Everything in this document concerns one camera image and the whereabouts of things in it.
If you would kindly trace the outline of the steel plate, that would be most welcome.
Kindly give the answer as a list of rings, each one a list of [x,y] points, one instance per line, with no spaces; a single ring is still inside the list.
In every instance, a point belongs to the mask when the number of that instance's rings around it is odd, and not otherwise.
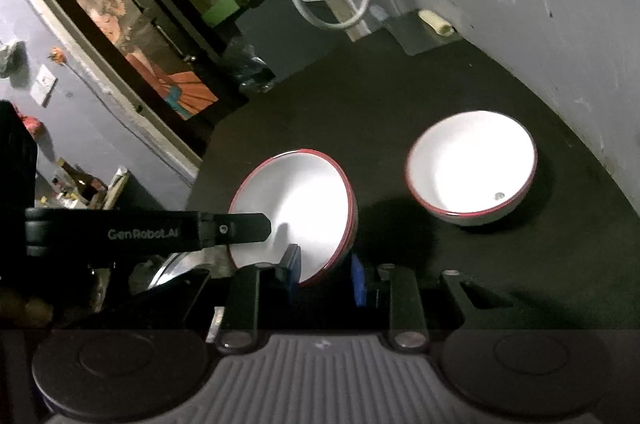
[[[213,344],[224,318],[224,290],[236,266],[225,248],[172,254],[146,290],[168,326],[197,332]]]

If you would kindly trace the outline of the white bowl red rim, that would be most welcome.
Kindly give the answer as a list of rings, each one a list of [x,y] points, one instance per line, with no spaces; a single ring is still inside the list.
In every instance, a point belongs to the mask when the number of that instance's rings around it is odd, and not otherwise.
[[[478,110],[428,128],[408,153],[405,180],[436,218],[476,227],[511,214],[529,192],[537,166],[534,138],[520,122]]]
[[[262,213],[271,222],[264,242],[230,246],[235,266],[275,264],[296,244],[302,258],[301,285],[313,284],[334,269],[358,229],[357,200],[347,175],[329,155],[311,149],[281,153],[258,165],[235,192],[229,212]]]

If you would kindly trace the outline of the dark glass bottle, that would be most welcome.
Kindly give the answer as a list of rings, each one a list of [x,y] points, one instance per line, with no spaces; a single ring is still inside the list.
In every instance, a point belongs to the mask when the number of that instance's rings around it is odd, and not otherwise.
[[[91,208],[99,208],[102,205],[107,194],[107,186],[101,179],[78,170],[64,158],[58,158],[55,163],[73,181],[82,202]]]

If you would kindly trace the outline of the green box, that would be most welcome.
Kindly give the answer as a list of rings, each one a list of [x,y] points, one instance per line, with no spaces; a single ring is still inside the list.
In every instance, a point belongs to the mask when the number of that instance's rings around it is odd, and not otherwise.
[[[216,26],[240,10],[235,0],[216,0],[204,14],[203,21],[209,26]]]

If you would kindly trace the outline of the framed orange painting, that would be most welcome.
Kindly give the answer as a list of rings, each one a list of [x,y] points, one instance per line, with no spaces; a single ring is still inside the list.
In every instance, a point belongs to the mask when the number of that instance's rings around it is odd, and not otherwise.
[[[146,84],[182,118],[193,118],[217,101],[133,0],[76,2]]]

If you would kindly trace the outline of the grey flat sheet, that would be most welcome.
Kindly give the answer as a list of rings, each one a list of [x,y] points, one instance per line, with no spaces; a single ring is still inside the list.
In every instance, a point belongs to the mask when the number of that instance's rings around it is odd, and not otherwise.
[[[456,32],[449,37],[438,36],[428,25],[420,20],[419,10],[408,12],[399,17],[389,17],[384,22],[384,28],[394,36],[408,56],[416,56],[435,48],[445,46],[458,40],[462,36]]]

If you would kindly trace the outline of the cream rolled tube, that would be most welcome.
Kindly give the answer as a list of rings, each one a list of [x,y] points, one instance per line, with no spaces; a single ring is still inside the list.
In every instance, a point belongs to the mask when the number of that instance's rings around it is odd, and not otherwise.
[[[421,9],[418,11],[418,16],[440,37],[449,37],[456,32],[451,23],[432,10]]]

